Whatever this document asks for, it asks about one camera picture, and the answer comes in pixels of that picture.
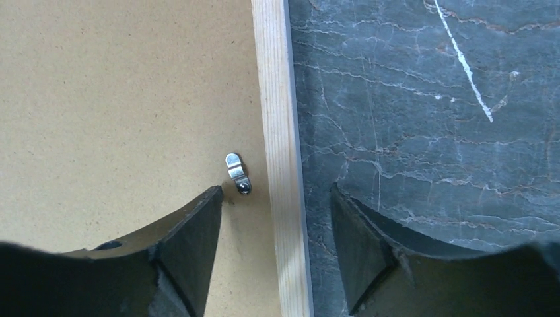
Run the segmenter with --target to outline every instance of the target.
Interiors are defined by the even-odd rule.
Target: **metal clip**
[[[229,153],[226,156],[226,164],[228,166],[229,176],[235,182],[237,190],[244,195],[250,193],[252,189],[251,182],[249,181],[249,177],[245,175],[245,171],[243,171],[243,165],[239,155],[236,153]]]

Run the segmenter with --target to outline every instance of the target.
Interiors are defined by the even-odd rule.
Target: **dark gray stone slab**
[[[560,0],[289,4],[316,316],[346,315],[334,181],[460,246],[560,238]]]

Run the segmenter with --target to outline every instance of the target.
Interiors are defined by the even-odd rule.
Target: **wooden strip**
[[[313,317],[288,4],[252,7],[282,316]]]

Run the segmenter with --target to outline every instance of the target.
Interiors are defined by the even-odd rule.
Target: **gray marble surface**
[[[560,238],[560,0],[290,0],[317,317],[328,188],[480,250]]]

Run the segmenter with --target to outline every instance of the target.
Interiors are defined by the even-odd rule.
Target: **wooden frame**
[[[283,317],[313,317],[287,0],[252,0]]]

